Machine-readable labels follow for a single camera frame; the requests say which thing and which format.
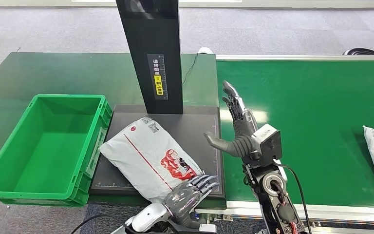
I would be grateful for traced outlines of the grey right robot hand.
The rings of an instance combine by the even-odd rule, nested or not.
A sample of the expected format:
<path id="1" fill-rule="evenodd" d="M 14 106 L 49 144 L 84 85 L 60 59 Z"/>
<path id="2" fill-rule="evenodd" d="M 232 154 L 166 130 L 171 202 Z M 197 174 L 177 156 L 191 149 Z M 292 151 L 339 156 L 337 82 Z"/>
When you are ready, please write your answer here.
<path id="1" fill-rule="evenodd" d="M 226 96 L 222 100 L 232 116 L 235 137 L 232 141 L 227 141 L 215 137 L 211 132 L 204 133 L 204 136 L 213 148 L 233 157 L 245 157 L 256 150 L 255 143 L 251 139 L 257 130 L 256 120 L 251 110 L 245 107 L 236 89 L 227 81 L 223 81 L 223 92 Z"/>

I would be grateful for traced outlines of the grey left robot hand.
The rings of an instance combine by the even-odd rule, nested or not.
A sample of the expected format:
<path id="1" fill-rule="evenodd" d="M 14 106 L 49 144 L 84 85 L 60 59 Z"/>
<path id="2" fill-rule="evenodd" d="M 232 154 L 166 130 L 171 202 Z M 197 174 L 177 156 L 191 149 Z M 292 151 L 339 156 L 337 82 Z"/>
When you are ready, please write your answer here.
<path id="1" fill-rule="evenodd" d="M 203 221 L 195 221 L 190 213 L 219 185 L 214 175 L 198 175 L 183 181 L 167 195 L 163 205 L 171 213 L 171 219 L 181 226 L 198 229 Z"/>

